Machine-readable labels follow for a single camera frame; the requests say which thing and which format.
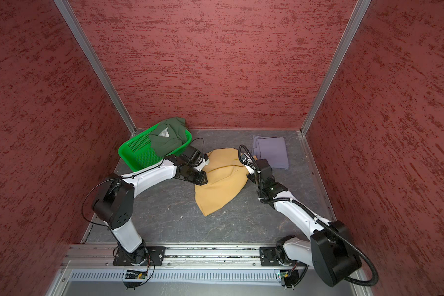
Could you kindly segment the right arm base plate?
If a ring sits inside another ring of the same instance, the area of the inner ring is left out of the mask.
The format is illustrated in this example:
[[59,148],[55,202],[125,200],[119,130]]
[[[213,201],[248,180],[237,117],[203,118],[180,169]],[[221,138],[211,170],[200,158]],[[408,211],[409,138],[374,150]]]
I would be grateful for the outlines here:
[[260,264],[263,267],[281,266],[279,252],[276,247],[260,247]]

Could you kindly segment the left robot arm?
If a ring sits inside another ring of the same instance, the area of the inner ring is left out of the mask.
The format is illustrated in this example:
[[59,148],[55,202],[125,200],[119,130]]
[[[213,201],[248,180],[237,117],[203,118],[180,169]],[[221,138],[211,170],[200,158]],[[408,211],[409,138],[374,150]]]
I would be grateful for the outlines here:
[[148,168],[125,175],[111,174],[95,187],[91,209],[117,241],[117,261],[133,266],[150,264],[150,251],[135,226],[134,211],[143,209],[140,197],[155,195],[169,180],[202,186],[208,183],[204,168],[208,154],[188,146],[181,155],[171,154]]

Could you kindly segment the green plastic basket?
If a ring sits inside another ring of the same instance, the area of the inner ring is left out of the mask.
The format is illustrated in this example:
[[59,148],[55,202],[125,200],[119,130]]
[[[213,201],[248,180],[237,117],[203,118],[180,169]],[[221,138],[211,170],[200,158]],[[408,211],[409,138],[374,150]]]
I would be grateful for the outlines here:
[[[154,150],[150,146],[149,140],[149,133],[155,130],[158,124],[142,131],[120,146],[118,154],[131,170],[139,171],[148,168],[159,163],[163,159],[155,154]],[[169,155],[179,156],[185,151],[192,141],[192,134],[188,129],[186,130],[186,136],[187,142],[175,149]]]

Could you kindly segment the lavender skirt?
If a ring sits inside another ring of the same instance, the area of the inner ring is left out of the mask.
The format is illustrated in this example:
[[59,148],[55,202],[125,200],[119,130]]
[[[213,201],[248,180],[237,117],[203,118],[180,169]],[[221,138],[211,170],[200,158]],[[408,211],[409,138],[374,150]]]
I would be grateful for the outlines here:
[[289,169],[289,159],[284,138],[254,136],[252,154],[257,159],[266,159],[272,168]]

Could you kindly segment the yellow skirt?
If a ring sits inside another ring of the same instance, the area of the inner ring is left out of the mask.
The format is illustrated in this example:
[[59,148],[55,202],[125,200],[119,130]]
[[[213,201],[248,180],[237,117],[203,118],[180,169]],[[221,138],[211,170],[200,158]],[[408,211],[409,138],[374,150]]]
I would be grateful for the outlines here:
[[210,163],[203,168],[208,183],[195,186],[195,201],[204,216],[232,201],[246,185],[249,173],[234,148],[213,150],[208,159]]

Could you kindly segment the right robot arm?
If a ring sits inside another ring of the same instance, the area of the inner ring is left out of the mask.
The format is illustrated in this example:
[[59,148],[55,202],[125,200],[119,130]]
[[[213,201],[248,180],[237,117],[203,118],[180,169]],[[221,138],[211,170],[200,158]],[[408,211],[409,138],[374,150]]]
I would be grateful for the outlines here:
[[242,156],[247,177],[257,185],[259,201],[282,213],[307,237],[307,240],[287,236],[277,243],[277,256],[283,263],[299,261],[312,266],[320,279],[330,287],[346,280],[362,267],[357,251],[333,234],[349,237],[341,222],[331,222],[312,212],[294,197],[291,191],[276,181],[265,159],[256,161]]

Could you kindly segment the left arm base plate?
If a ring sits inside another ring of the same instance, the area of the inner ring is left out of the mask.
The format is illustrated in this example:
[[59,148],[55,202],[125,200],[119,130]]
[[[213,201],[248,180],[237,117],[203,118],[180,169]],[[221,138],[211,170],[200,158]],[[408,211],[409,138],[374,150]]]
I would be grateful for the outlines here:
[[165,247],[139,247],[133,253],[127,252],[123,247],[116,247],[113,251],[113,266],[161,266]]

